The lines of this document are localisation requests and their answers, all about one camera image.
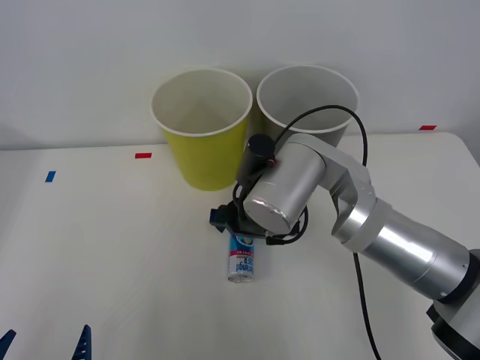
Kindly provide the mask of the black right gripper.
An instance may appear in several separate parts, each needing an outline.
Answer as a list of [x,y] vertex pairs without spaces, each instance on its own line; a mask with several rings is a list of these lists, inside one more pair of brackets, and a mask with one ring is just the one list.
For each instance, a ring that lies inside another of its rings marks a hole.
[[247,215],[240,215],[233,201],[219,208],[212,208],[209,223],[217,230],[229,230],[237,236],[264,239],[265,230]]

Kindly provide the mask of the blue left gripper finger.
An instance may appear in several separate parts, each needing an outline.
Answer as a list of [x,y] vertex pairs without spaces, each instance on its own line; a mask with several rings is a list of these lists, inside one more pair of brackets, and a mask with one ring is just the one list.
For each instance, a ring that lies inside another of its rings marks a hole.
[[12,344],[14,338],[16,337],[16,332],[13,329],[10,329],[1,339],[0,339],[0,360],[5,358],[5,355]]
[[89,325],[84,325],[72,360],[92,360],[92,333]]

